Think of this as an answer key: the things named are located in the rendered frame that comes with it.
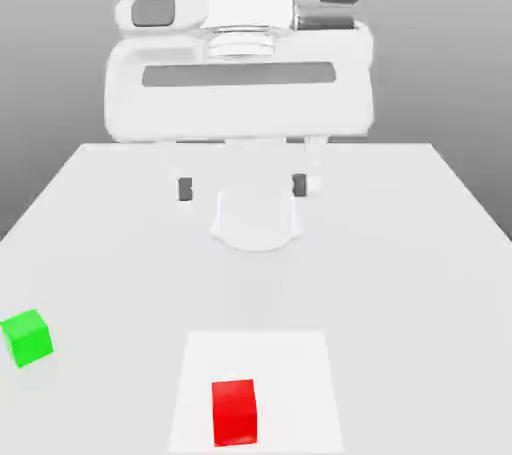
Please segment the small red cube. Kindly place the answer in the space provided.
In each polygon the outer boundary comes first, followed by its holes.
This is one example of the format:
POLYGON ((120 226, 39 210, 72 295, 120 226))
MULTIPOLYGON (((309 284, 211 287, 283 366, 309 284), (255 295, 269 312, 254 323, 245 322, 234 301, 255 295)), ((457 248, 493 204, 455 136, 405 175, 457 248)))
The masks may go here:
POLYGON ((213 437, 216 447, 255 444, 258 411, 252 379, 211 384, 213 437))

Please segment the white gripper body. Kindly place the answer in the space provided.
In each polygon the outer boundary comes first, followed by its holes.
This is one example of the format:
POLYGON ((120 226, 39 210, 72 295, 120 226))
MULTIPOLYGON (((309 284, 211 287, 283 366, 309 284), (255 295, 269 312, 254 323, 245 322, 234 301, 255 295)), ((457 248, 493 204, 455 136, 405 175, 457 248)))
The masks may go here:
POLYGON ((130 38, 107 61, 104 119, 118 142, 364 136, 373 36, 293 32, 272 54, 216 59, 190 36, 130 38))

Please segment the small green cube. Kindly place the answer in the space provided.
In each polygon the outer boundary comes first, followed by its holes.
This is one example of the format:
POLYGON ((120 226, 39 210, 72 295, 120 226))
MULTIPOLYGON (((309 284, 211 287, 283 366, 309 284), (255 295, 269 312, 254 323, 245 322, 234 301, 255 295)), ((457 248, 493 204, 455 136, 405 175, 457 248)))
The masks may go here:
POLYGON ((0 322, 0 329, 8 352, 18 368, 54 352, 49 327, 35 309, 0 322))

